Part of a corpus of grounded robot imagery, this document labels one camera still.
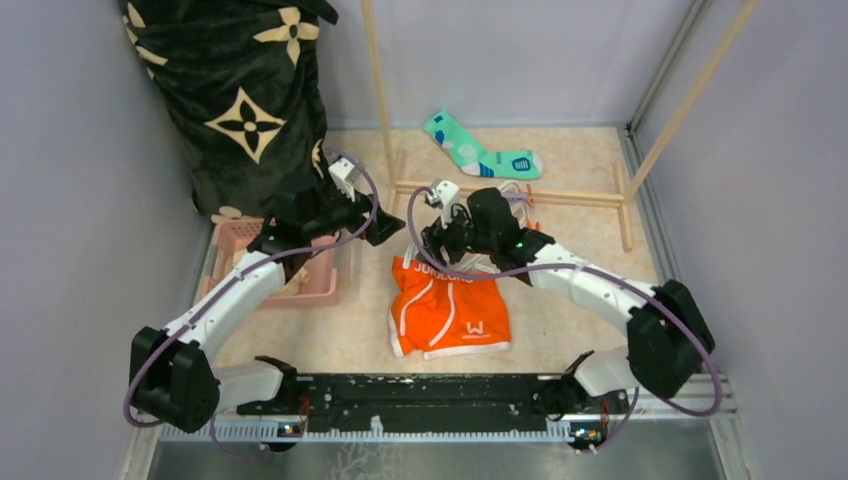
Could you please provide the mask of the orange underwear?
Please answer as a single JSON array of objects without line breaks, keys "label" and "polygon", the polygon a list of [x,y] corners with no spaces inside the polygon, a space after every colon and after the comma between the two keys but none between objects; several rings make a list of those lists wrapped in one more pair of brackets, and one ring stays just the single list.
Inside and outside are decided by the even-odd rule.
[{"label": "orange underwear", "polygon": [[508,309],[495,281],[447,275],[401,256],[393,258],[391,275],[398,294],[388,328],[396,357],[419,352],[434,360],[512,347]]}]

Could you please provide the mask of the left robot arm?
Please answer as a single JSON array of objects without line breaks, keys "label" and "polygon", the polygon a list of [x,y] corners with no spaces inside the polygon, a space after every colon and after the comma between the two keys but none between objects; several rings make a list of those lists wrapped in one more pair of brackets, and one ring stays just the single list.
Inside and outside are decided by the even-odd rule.
[{"label": "left robot arm", "polygon": [[263,402],[277,414],[292,411],[300,399],[293,367],[267,356],[223,368],[213,361],[251,313],[314,254],[328,250],[316,239],[346,230],[378,246],[405,225],[382,209],[377,191],[364,194],[346,180],[310,174],[284,178],[259,234],[230,273],[177,319],[134,336],[122,405],[126,420],[142,428],[134,414],[146,413],[154,425],[192,433],[218,413],[251,403]]}]

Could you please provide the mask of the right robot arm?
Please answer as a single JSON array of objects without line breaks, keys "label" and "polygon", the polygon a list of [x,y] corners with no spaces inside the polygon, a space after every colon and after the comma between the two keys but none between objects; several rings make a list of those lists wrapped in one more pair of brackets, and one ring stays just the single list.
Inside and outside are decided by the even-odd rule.
[{"label": "right robot arm", "polygon": [[605,270],[567,250],[552,236],[522,227],[501,191],[489,187],[465,202],[449,181],[419,187],[438,210],[429,226],[414,231],[424,260],[453,276],[455,264],[479,254],[496,267],[491,279],[514,278],[559,294],[620,331],[623,347],[583,354],[566,370],[563,398],[576,412],[590,411],[612,391],[643,387],[669,402],[702,365],[715,341],[689,289],[677,280],[651,285]]}]

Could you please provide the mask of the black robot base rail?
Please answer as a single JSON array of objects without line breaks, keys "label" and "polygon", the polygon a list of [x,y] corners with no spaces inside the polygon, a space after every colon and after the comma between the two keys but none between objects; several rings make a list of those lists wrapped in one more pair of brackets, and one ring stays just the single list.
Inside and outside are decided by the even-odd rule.
[{"label": "black robot base rail", "polygon": [[240,415],[292,415],[310,433],[364,432],[378,418],[387,433],[541,432],[569,415],[623,414],[623,391],[590,398],[559,374],[299,374],[271,400]]}]

